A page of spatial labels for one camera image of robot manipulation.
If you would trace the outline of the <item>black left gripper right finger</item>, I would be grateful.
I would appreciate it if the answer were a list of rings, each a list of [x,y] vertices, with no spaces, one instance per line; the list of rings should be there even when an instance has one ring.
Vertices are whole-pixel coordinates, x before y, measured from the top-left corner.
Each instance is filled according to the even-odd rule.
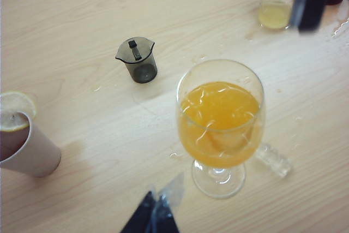
[[[158,193],[151,215],[151,232],[179,232],[173,209],[184,196],[184,173],[179,173]]]

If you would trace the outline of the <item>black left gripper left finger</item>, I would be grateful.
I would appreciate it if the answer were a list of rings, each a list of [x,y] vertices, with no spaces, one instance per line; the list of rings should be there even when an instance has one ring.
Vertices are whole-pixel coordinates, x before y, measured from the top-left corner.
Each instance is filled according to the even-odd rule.
[[[154,207],[154,194],[152,191],[148,191],[133,215],[122,228],[121,233],[146,232]]]

